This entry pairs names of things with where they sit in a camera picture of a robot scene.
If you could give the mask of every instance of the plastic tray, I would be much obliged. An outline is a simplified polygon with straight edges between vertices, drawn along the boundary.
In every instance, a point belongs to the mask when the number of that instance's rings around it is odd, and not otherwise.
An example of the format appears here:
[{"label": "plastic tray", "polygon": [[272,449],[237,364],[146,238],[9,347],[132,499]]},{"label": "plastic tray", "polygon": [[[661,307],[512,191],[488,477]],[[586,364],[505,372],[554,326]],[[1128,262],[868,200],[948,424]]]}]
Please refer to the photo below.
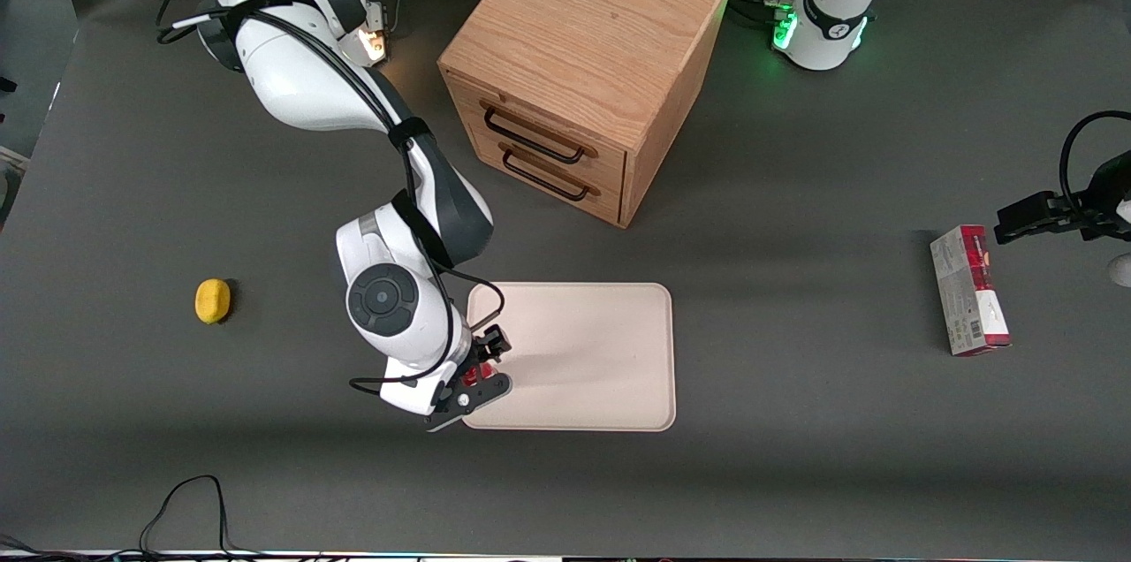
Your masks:
[{"label": "plastic tray", "polygon": [[[658,284],[502,283],[494,321],[513,389],[464,418],[476,430],[662,432],[675,422],[672,297]],[[467,319],[499,299],[476,285]]]}]

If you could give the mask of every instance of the wooden cabinet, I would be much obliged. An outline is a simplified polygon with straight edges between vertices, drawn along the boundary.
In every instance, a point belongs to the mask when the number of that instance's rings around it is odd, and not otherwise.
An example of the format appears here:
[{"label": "wooden cabinet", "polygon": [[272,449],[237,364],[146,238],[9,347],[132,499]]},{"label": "wooden cabinet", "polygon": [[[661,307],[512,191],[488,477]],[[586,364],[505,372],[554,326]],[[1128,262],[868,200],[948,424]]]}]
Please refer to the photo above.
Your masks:
[{"label": "wooden cabinet", "polygon": [[439,66],[476,155],[627,227],[699,95],[726,0],[483,0]]}]

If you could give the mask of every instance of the product box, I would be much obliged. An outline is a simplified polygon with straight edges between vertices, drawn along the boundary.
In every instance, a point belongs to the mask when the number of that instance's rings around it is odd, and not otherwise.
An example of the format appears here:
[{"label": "product box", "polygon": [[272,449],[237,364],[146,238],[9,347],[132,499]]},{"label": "product box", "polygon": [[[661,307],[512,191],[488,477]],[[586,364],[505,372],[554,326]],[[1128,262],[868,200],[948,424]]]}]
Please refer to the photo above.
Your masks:
[{"label": "product box", "polygon": [[973,224],[953,228],[931,243],[950,354],[959,357],[1010,345],[1005,317],[990,282],[985,243],[986,228]]}]

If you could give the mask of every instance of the metal drawer handle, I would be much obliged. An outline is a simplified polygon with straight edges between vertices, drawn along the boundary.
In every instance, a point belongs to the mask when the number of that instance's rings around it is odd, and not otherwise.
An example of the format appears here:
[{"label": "metal drawer handle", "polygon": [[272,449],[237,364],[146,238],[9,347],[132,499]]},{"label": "metal drawer handle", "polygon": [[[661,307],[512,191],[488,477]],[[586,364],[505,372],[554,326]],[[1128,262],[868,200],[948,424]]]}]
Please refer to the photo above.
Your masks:
[{"label": "metal drawer handle", "polygon": [[566,191],[564,188],[558,187],[558,184],[551,184],[545,180],[542,180],[541,176],[534,175],[532,172],[525,172],[523,168],[516,167],[513,164],[510,164],[510,156],[512,155],[515,155],[515,153],[510,150],[510,148],[508,148],[506,154],[502,155],[502,166],[507,167],[507,171],[513,172],[515,174],[523,176],[523,179],[529,180],[534,184],[538,184],[541,188],[545,188],[546,191],[564,197],[564,199],[570,200],[570,202],[580,202],[586,196],[589,194],[589,187],[582,187],[580,192],[569,192]]},{"label": "metal drawer handle", "polygon": [[554,152],[553,148],[545,148],[541,144],[534,142],[533,139],[523,138],[518,136],[517,132],[510,131],[509,128],[500,127],[500,124],[492,123],[491,119],[494,118],[495,107],[487,107],[485,114],[483,114],[483,123],[486,124],[489,130],[498,132],[498,135],[506,136],[509,139],[515,140],[517,144],[521,144],[523,147],[533,148],[534,152],[546,156],[546,158],[558,159],[561,164],[577,164],[578,159],[585,155],[585,148],[578,147],[577,152],[572,156],[567,156],[564,154],[559,154]]}]

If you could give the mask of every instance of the gray table surface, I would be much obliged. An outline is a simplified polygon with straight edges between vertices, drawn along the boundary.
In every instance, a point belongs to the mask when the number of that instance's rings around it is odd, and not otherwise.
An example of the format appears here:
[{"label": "gray table surface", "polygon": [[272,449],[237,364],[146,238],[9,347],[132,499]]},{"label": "gray table surface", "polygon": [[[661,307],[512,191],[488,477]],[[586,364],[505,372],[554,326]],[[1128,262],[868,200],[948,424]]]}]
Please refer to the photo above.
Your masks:
[{"label": "gray table surface", "polygon": [[[0,236],[0,530],[127,546],[174,483],[224,482],[243,546],[668,556],[1131,557],[1131,291],[1114,241],[994,248],[1015,346],[946,348],[927,243],[1053,188],[1128,107],[1119,0],[878,0],[840,70],[725,23],[632,227],[478,163],[434,60],[477,0],[405,0],[385,71],[489,200],[468,271],[658,282],[659,434],[425,434],[347,388],[334,231],[402,183],[383,136],[293,130],[155,2],[79,3],[74,58]],[[1079,180],[1126,148],[1095,127]],[[196,285],[236,277],[223,327]],[[452,284],[459,303],[464,285]],[[155,544],[213,547],[190,488]]]}]

